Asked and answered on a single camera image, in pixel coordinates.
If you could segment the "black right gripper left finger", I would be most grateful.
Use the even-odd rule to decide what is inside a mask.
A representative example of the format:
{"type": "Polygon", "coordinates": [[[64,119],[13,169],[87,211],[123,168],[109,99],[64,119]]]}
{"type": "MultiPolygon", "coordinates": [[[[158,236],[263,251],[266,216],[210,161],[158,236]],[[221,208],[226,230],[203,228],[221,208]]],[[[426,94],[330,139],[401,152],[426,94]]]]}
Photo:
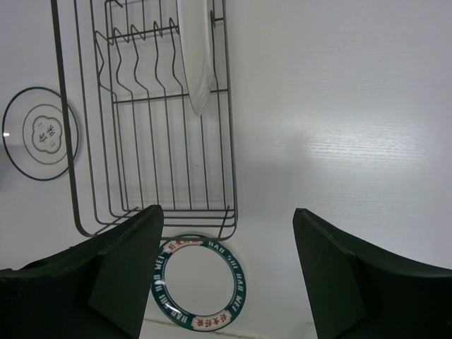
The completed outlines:
{"type": "Polygon", "coordinates": [[[149,206],[62,252],[1,271],[2,338],[138,338],[160,247],[149,206]]]}

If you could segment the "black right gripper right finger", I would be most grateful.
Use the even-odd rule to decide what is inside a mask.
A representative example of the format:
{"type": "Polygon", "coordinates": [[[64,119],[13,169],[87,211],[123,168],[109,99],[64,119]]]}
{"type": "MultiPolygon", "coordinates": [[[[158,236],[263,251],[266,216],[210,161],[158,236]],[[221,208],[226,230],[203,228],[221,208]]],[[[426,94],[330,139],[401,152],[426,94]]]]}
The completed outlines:
{"type": "Polygon", "coordinates": [[[318,338],[451,337],[451,270],[382,249],[306,208],[292,224],[318,338]]]}

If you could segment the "white plate with orange sunburst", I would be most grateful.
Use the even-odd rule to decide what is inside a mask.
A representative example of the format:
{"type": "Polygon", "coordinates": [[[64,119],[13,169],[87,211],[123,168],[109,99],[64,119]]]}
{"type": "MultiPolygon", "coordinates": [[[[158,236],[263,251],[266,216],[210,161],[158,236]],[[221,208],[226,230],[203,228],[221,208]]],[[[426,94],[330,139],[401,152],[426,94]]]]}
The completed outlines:
{"type": "Polygon", "coordinates": [[[205,112],[215,80],[212,12],[211,2],[206,0],[177,2],[184,75],[190,103],[197,116],[205,112]]]}

